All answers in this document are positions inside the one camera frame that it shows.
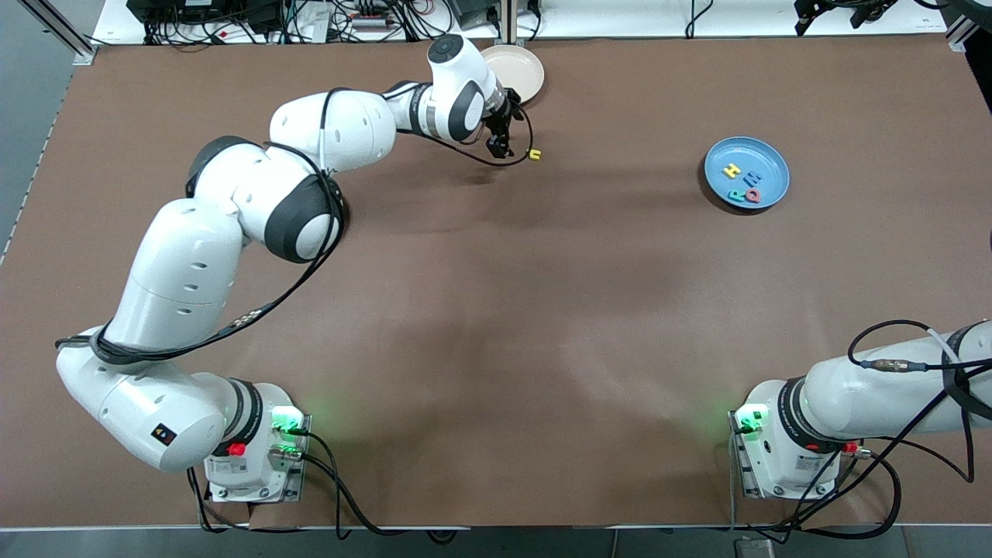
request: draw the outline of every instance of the yellow object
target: yellow object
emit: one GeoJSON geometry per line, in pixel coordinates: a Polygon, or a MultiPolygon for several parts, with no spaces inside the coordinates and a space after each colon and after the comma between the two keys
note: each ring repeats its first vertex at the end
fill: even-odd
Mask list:
{"type": "Polygon", "coordinates": [[[733,180],[737,178],[737,175],[741,174],[741,170],[737,168],[737,165],[731,163],[726,169],[723,169],[723,174],[727,175],[727,178],[733,180]]]}

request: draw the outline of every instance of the metal post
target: metal post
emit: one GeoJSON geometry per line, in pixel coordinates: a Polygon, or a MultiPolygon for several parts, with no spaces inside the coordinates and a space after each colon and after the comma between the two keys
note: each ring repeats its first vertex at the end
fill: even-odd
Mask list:
{"type": "Polygon", "coordinates": [[[524,41],[517,36],[517,0],[500,0],[499,39],[496,44],[524,46],[524,41]]]}
{"type": "Polygon", "coordinates": [[[73,66],[89,66],[93,64],[96,49],[82,33],[72,26],[72,23],[62,15],[48,0],[17,0],[35,19],[42,22],[46,29],[52,32],[62,44],[75,53],[73,66]]]}

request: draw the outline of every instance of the white cable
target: white cable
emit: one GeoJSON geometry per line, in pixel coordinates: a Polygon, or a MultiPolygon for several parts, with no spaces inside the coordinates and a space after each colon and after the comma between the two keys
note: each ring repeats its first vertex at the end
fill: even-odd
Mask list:
{"type": "Polygon", "coordinates": [[[950,358],[951,362],[954,364],[961,364],[961,359],[958,358],[957,353],[954,352],[954,349],[952,349],[946,341],[943,340],[943,337],[941,337],[939,333],[934,331],[933,328],[927,329],[927,333],[936,340],[937,344],[940,345],[940,348],[943,349],[943,353],[947,355],[947,358],[950,358]]]}

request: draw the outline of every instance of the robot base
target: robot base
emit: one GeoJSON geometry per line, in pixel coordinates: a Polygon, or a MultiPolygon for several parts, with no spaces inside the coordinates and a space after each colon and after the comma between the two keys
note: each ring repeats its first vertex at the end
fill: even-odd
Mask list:
{"type": "MultiPolygon", "coordinates": [[[[778,415],[779,392],[785,384],[783,380],[758,384],[747,402],[733,413],[735,428],[755,428],[749,434],[736,435],[745,497],[800,499],[830,459],[829,454],[818,454],[797,445],[786,433],[778,415]]],[[[839,459],[834,459],[806,499],[817,499],[830,492],[839,469],[839,459]]]]}
{"type": "Polygon", "coordinates": [[[213,501],[275,503],[298,500],[303,467],[298,460],[274,454],[273,448],[306,450],[306,436],[286,434],[274,427],[273,409],[292,407],[290,396],[271,383],[256,383],[262,395],[261,425],[241,456],[210,456],[203,462],[213,501]]]}

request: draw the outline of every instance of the gray floor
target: gray floor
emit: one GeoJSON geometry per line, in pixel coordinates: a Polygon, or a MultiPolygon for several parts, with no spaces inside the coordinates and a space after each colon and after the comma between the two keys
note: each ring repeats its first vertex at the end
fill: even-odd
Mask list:
{"type": "MultiPolygon", "coordinates": [[[[102,0],[55,2],[83,32],[95,26],[102,0]]],[[[53,120],[71,76],[71,55],[55,38],[43,33],[16,2],[0,1],[0,242],[15,222],[53,120]]],[[[3,281],[0,268],[0,284],[3,281]]],[[[861,542],[834,541],[798,535],[778,549],[786,558],[833,558],[869,555],[873,558],[986,558],[992,534],[984,527],[914,527],[894,529],[861,542]]],[[[434,547],[418,533],[382,539],[356,533],[347,541],[327,531],[264,535],[230,532],[211,535],[193,529],[98,529],[55,532],[0,533],[0,558],[143,556],[315,556],[341,557],[561,556],[606,558],[612,533],[572,529],[474,529],[460,533],[447,547],[434,547]]],[[[739,533],[712,530],[620,531],[617,556],[730,558],[739,533]]]]}

